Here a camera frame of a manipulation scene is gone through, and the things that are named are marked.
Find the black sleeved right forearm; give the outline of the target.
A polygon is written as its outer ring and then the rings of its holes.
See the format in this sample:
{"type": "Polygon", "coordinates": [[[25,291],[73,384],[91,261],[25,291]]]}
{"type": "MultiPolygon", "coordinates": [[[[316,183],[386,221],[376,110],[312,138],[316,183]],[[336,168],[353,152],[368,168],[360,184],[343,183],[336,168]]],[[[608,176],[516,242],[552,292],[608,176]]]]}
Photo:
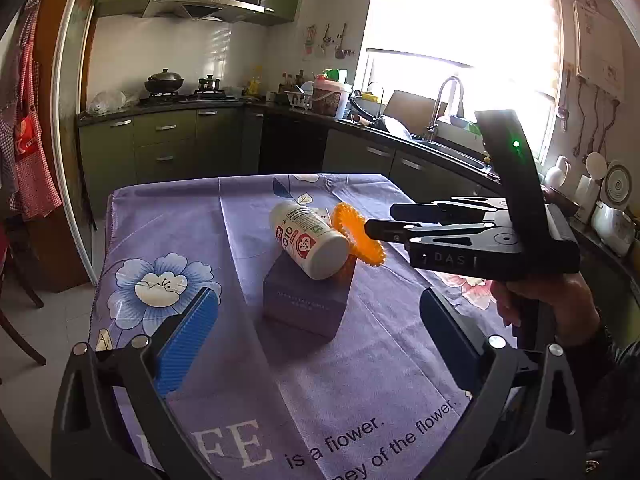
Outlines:
{"type": "Polygon", "coordinates": [[[639,477],[639,344],[616,346],[601,324],[578,346],[566,349],[579,396],[588,479],[614,463],[619,479],[639,477]]]}

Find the person's right hand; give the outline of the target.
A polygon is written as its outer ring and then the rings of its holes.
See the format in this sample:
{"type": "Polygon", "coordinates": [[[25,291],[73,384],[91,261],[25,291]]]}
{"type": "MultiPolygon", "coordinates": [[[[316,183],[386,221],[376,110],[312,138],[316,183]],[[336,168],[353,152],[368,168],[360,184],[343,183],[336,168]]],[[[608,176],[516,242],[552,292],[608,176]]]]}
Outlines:
{"type": "Polygon", "coordinates": [[[490,291],[505,326],[522,324],[524,309],[516,305],[516,298],[548,304],[555,318],[556,340],[563,347],[583,344],[600,326],[591,290],[580,273],[529,276],[518,282],[493,281],[490,291]]]}

